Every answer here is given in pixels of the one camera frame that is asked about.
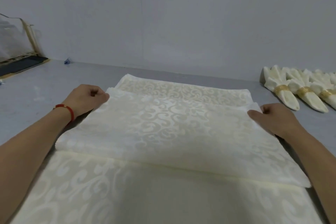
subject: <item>red bracelet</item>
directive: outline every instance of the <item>red bracelet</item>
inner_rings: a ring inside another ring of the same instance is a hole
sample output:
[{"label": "red bracelet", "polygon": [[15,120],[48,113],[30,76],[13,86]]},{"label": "red bracelet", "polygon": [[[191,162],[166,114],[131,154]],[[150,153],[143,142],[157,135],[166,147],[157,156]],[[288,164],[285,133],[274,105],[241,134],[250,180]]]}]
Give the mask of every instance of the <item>red bracelet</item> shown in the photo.
[{"label": "red bracelet", "polygon": [[73,110],[70,107],[68,107],[67,105],[64,105],[64,104],[58,104],[58,105],[55,105],[55,107],[53,109],[55,109],[57,107],[65,107],[66,109],[68,109],[69,112],[71,113],[71,121],[70,122],[72,122],[72,121],[75,120],[75,114],[74,114]]}]

